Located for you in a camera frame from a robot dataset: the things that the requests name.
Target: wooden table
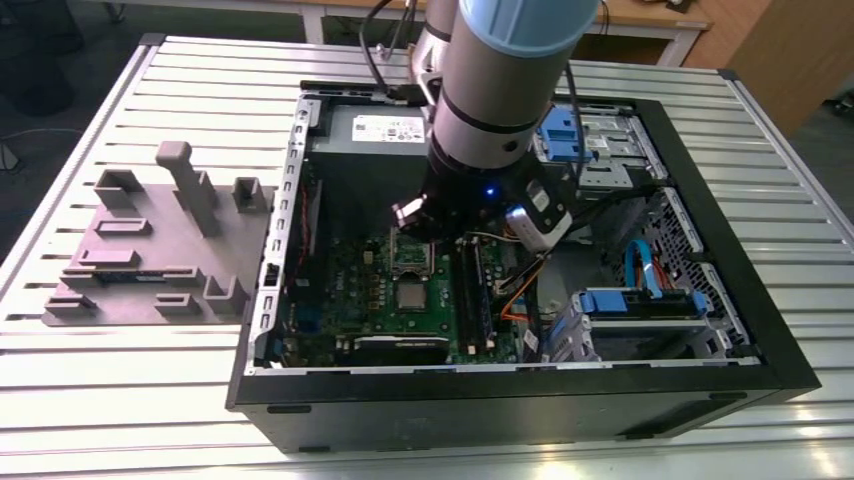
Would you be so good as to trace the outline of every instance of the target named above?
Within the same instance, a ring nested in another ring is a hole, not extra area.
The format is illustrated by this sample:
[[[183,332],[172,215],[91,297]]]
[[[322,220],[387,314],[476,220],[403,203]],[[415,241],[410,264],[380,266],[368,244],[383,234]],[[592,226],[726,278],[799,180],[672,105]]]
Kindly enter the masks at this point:
[[[424,20],[428,0],[419,0],[415,19]],[[646,4],[640,0],[607,0],[611,12],[608,35],[667,40],[667,47],[658,59],[659,66],[678,67],[687,56],[696,37],[711,27],[711,21],[696,5],[687,14],[664,8],[662,3]],[[303,17],[307,43],[324,44],[323,17],[363,18],[376,0],[123,0],[123,3],[173,7],[216,8],[261,12],[295,13]],[[392,0],[376,18],[400,18],[404,0]],[[596,23],[587,33],[602,29],[604,13],[599,9]]]

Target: aluminum table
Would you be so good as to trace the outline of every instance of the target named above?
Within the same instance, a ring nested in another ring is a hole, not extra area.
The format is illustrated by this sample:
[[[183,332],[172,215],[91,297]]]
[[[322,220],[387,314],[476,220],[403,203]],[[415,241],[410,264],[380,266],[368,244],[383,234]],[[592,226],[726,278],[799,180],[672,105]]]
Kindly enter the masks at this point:
[[[171,183],[156,145],[185,140],[215,184],[253,176],[276,185],[300,80],[370,79],[350,47],[145,40],[0,269],[0,476],[854,475],[854,230],[740,83],[715,71],[575,64],[582,94],[667,109],[823,383],[789,404],[668,441],[285,456],[223,407],[237,326],[44,326],[101,171],[132,168],[141,182]],[[390,81],[404,80],[404,64],[395,55],[382,68]]]

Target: power supply label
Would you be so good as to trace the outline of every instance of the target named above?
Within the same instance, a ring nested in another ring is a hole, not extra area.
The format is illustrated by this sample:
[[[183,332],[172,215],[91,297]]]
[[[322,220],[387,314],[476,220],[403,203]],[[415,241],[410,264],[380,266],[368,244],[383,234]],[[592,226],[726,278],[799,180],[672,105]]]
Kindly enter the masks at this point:
[[[424,119],[359,115],[352,121],[352,141],[424,143]]]

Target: open computer tower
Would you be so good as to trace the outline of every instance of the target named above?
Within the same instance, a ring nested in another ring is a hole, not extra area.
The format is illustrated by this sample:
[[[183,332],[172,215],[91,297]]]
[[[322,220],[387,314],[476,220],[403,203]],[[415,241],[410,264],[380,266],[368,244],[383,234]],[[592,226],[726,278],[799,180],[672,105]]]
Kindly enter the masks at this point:
[[[559,176],[578,145],[554,102],[532,151]],[[283,451],[670,437],[818,388],[662,105],[579,105],[579,208],[656,187],[560,242],[504,317],[496,283],[526,252],[500,222],[444,246],[390,228],[427,168],[422,109],[304,91],[227,399]]]

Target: white label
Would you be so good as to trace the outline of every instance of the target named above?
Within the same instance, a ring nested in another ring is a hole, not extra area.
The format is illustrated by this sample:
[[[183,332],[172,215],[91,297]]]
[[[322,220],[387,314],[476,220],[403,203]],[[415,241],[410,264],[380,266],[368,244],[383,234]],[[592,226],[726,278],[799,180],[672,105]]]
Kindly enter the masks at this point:
[[[352,121],[352,141],[424,143],[424,119],[359,115]]]
[[[536,351],[536,347],[539,346],[539,340],[536,336],[531,333],[530,330],[524,331],[524,344],[531,348],[531,350]]]

